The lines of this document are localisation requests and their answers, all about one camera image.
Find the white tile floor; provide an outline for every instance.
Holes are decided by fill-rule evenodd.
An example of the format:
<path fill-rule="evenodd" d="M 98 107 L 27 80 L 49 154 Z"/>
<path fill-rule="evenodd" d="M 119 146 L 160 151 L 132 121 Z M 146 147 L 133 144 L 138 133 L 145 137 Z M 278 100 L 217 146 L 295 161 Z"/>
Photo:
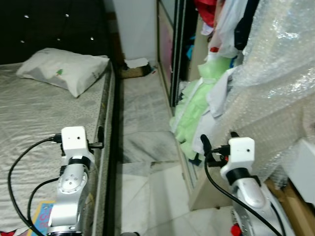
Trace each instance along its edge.
<path fill-rule="evenodd" d="M 116 234 L 229 236 L 230 207 L 189 211 L 158 72 L 123 80 L 123 85 L 124 163 L 117 176 Z"/>

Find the gray bed sheet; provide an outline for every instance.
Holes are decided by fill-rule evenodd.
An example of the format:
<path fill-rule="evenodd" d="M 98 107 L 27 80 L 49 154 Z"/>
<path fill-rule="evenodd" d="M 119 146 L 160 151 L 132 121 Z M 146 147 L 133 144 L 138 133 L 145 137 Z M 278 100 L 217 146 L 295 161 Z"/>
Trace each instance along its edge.
<path fill-rule="evenodd" d="M 105 128 L 106 150 L 96 151 L 91 170 L 91 195 L 87 201 L 89 222 L 85 235 L 100 235 L 105 202 L 114 75 L 111 65 L 105 74 L 78 98 L 62 88 L 15 76 L 19 64 L 0 65 L 0 231 L 25 227 L 18 217 L 7 189 L 7 174 L 15 159 L 30 145 L 66 126 L 84 126 L 90 141 L 96 141 L 98 127 Z M 61 151 L 57 144 L 44 143 L 23 157 L 12 174 L 12 187 L 21 211 L 26 215 L 32 190 L 41 182 L 59 176 Z M 39 189 L 32 215 L 40 201 L 55 199 L 56 183 Z"/>

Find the black cable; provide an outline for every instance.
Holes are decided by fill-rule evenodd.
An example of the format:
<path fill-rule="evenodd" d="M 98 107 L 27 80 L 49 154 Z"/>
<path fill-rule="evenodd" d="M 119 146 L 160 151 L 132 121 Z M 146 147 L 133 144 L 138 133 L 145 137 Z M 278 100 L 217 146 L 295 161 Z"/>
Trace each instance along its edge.
<path fill-rule="evenodd" d="M 28 149 L 26 149 L 19 157 L 18 159 L 15 160 L 15 162 L 13 163 L 13 165 L 11 166 L 10 170 L 9 170 L 9 174 L 8 174 L 8 189 L 9 189 L 9 194 L 10 194 L 10 198 L 11 201 L 13 203 L 13 206 L 16 210 L 16 212 L 18 213 L 19 217 L 22 219 L 22 221 L 31 229 L 33 230 L 34 233 L 36 233 L 38 236 L 44 236 L 33 224 L 30 223 L 30 221 L 28 219 L 25 218 L 25 216 L 22 214 L 21 210 L 19 209 L 16 200 L 14 198 L 13 195 L 13 191 L 12 191 L 12 187 L 11 187 L 11 175 L 12 175 L 12 171 L 14 169 L 14 167 L 16 166 L 16 164 L 18 164 L 18 162 L 21 160 L 21 158 L 28 153 L 31 149 L 33 149 L 34 147 L 44 143 L 44 142 L 49 142 L 52 141 L 53 138 L 48 138 L 48 139 L 44 139 L 41 140 L 35 144 L 33 144 L 32 146 L 30 146 Z"/>
<path fill-rule="evenodd" d="M 236 197 L 234 197 L 230 193 L 226 192 L 224 189 L 222 189 L 220 186 L 217 185 L 217 183 L 211 178 L 211 176 L 209 174 L 209 171 L 208 171 L 208 167 L 207 167 L 208 156 L 209 155 L 207 155 L 206 158 L 205 158 L 205 166 L 204 166 L 204 168 L 205 168 L 206 176 L 207 176 L 208 180 L 210 181 L 210 183 L 216 189 L 218 189 L 221 193 L 223 193 L 224 195 L 226 195 L 227 197 L 229 197 L 230 199 L 232 199 L 233 201 L 235 201 L 236 203 L 241 205 L 243 208 L 248 210 L 251 214 L 256 216 L 262 223 L 264 223 L 268 228 L 270 228 L 272 230 L 272 232 L 274 232 L 277 236 L 285 236 L 285 235 L 281 235 L 267 220 L 265 220 L 265 218 L 263 218 L 261 215 L 259 215 L 256 211 L 254 211 L 248 205 L 246 205 L 244 202 L 238 200 Z"/>
<path fill-rule="evenodd" d="M 286 236 L 286 233 L 285 233 L 285 229 L 284 229 L 284 225 L 283 225 L 283 223 L 282 223 L 282 220 L 281 220 L 281 218 L 280 218 L 280 216 L 279 216 L 279 213 L 277 212 L 275 206 L 274 206 L 272 203 L 271 203 L 271 208 L 274 210 L 274 212 L 275 212 L 275 214 L 276 214 L 276 216 L 277 216 L 277 218 L 278 218 L 278 221 L 279 221 L 279 224 L 280 224 L 280 228 L 281 228 L 281 231 L 282 231 L 282 235 L 283 235 L 283 236 Z"/>
<path fill-rule="evenodd" d="M 53 178 L 53 179 L 50 179 L 50 180 L 47 180 L 45 182 L 42 182 L 41 184 L 39 184 L 31 193 L 31 196 L 29 198 L 29 203 L 28 203 L 28 219 L 30 221 L 30 223 L 35 227 L 35 225 L 33 224 L 32 222 L 32 217 L 31 217 L 31 206 L 32 206 L 32 200 L 33 200 L 33 197 L 36 193 L 36 191 L 41 188 L 42 186 L 48 184 L 48 183 L 52 183 L 52 182 L 55 182 L 57 181 L 59 178 Z"/>

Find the cardboard box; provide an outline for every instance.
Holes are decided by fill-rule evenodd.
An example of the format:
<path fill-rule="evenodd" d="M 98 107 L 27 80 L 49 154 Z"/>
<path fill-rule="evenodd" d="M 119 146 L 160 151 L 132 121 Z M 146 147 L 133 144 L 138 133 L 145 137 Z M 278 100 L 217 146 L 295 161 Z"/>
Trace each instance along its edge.
<path fill-rule="evenodd" d="M 271 180 L 266 184 L 278 198 L 286 212 L 297 236 L 315 236 L 314 208 L 303 201 L 293 184 L 290 182 L 284 189 L 277 190 Z"/>
<path fill-rule="evenodd" d="M 122 79 L 142 77 L 150 74 L 151 72 L 152 69 L 150 64 L 132 69 L 128 68 L 127 66 L 121 66 L 119 68 L 119 76 Z"/>

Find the pillowcase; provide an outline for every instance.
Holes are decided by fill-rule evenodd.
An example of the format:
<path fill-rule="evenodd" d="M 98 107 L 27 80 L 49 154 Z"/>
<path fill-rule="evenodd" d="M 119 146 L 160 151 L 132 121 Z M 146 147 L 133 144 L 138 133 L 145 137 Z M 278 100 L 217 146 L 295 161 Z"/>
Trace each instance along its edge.
<path fill-rule="evenodd" d="M 45 48 L 25 61 L 16 75 L 59 86 L 78 97 L 100 77 L 108 61 L 108 58 Z"/>

